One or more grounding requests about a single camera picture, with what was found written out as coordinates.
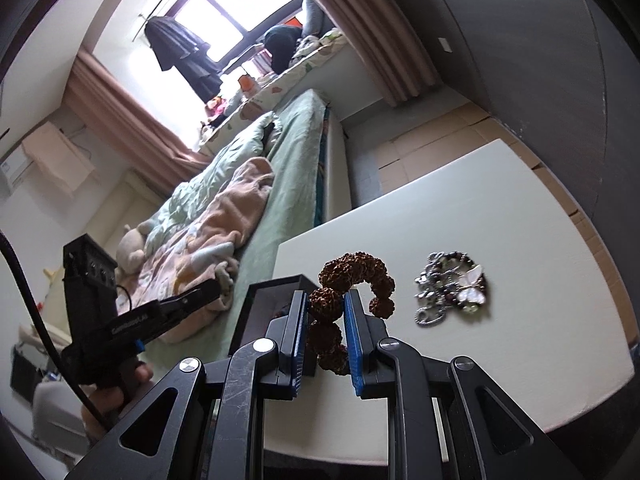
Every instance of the pink blanket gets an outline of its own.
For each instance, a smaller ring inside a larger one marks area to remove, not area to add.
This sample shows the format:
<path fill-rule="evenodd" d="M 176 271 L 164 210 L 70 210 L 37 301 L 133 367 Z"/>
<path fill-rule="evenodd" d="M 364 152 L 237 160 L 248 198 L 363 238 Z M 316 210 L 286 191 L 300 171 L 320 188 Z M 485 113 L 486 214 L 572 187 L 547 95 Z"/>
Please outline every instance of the pink blanket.
<path fill-rule="evenodd" d="M 272 184 L 273 171 L 267 159 L 249 159 L 197 219 L 162 245 L 138 276 L 126 278 L 123 285 L 131 294 L 134 308 L 180 294 L 208 278 L 220 282 L 221 297 L 193 312 L 162 335 L 162 340 L 182 341 L 230 308 L 233 279 L 238 273 L 234 252 L 247 242 L 258 225 Z M 126 310 L 129 305 L 119 298 L 118 307 Z"/>

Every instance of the dark wall panel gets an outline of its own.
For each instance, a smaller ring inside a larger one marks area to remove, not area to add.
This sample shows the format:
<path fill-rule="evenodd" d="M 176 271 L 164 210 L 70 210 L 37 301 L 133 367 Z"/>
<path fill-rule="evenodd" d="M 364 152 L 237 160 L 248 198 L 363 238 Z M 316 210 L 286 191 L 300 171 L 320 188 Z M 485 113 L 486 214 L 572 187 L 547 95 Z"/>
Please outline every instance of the dark wall panel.
<path fill-rule="evenodd" d="M 583 0 L 445 0 L 492 104 L 588 213 L 602 172 L 604 76 Z"/>
<path fill-rule="evenodd" d="M 640 63 L 606 15 L 588 4 L 607 86 L 607 150 L 593 223 L 640 316 Z"/>
<path fill-rule="evenodd" d="M 431 56 L 443 82 L 487 110 L 491 103 L 465 38 L 444 0 L 395 0 Z M 445 52 L 446 38 L 453 52 Z"/>

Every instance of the green bed sheet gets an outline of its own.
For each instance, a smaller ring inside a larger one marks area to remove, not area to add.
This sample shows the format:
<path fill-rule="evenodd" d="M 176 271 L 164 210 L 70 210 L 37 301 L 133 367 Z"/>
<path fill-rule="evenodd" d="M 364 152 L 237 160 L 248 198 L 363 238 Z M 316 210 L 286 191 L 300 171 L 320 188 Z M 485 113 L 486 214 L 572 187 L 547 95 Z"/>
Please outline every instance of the green bed sheet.
<path fill-rule="evenodd" d="M 204 363 L 225 358 L 249 285 L 270 280 L 279 245 L 313 228 L 325 108 L 319 95 L 308 90 L 276 110 L 283 133 L 268 156 L 275 174 L 273 190 L 262 220 L 238 254 L 240 269 L 231 309 L 185 341 L 149 343 L 142 359 L 153 365 L 156 378 L 188 356 Z"/>

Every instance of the white table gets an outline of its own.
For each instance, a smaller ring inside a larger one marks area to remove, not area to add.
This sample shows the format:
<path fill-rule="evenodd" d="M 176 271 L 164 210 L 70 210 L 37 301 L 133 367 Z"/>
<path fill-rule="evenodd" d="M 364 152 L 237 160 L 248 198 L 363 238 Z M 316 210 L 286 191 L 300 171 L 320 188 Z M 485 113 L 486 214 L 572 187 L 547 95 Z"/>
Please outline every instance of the white table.
<path fill-rule="evenodd" d="M 545 431 L 594 408 L 634 373 L 587 245 L 501 140 L 283 243 L 273 275 L 317 281 L 325 262 L 354 251 L 381 258 L 396 280 L 390 335 L 443 361 L 472 357 Z M 416 325 L 414 277 L 435 251 L 467 252 L 484 266 L 490 304 L 483 315 L 450 312 L 440 325 Z M 369 287 L 358 290 L 368 304 Z M 293 402 L 268 402 L 264 447 L 384 464 L 386 424 L 386 400 L 360 400 L 349 376 L 318 368 Z"/>

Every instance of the curtain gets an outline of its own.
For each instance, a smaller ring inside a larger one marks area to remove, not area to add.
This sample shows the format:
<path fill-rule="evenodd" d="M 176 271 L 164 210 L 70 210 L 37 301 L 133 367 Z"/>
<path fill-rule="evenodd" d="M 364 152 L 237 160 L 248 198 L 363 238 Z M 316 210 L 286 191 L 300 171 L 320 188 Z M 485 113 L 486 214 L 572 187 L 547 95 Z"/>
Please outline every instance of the curtain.
<path fill-rule="evenodd" d="M 82 47 L 71 68 L 63 102 L 164 193 L 171 194 L 210 162 L 159 123 Z"/>
<path fill-rule="evenodd" d="M 440 83 L 406 16 L 394 0 L 317 0 L 360 56 L 391 106 Z"/>

